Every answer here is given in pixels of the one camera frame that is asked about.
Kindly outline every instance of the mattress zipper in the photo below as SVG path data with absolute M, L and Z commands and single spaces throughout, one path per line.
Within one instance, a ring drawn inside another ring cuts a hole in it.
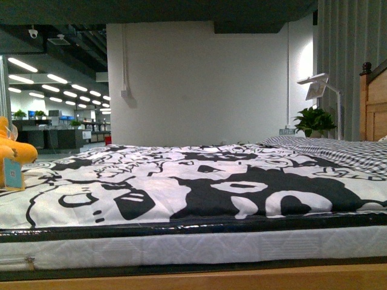
M 34 271 L 35 270 L 35 265 L 34 265 L 35 258 L 34 257 L 3 257 L 0 258 L 0 268 L 2 267 L 20 267 L 23 266 L 24 268 L 27 267 L 28 270 Z

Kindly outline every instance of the price tag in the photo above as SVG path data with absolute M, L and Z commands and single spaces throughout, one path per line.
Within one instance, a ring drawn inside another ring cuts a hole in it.
M 4 158 L 4 184 L 6 190 L 24 190 L 24 177 L 20 163 Z

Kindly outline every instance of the ceiling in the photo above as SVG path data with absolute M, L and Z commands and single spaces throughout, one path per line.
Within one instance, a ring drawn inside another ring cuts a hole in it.
M 106 24 L 212 21 L 214 33 L 277 33 L 285 23 L 316 11 L 317 3 L 318 0 L 6 0 L 0 1 L 0 54 L 17 55 L 39 73 L 52 73 L 108 95 L 107 76 L 103 74 L 108 70 Z M 32 25 L 38 31 L 34 39 L 28 32 Z M 68 44 L 58 45 L 63 43 L 59 34 Z M 8 64 L 8 70 L 10 74 L 25 74 L 13 64 Z M 41 91 L 42 82 L 13 86 Z M 75 92 L 69 84 L 56 86 Z

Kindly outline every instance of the yellow stuffed toy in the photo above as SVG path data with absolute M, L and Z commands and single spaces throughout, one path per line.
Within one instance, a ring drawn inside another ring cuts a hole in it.
M 22 165 L 32 163 L 37 158 L 37 150 L 34 146 L 15 140 L 15 135 L 8 129 L 8 119 L 0 116 L 0 188 L 4 187 L 4 158 L 9 158 Z

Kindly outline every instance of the red object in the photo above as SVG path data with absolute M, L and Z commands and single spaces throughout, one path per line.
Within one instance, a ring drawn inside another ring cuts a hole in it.
M 105 137 L 105 145 L 111 144 L 111 136 Z

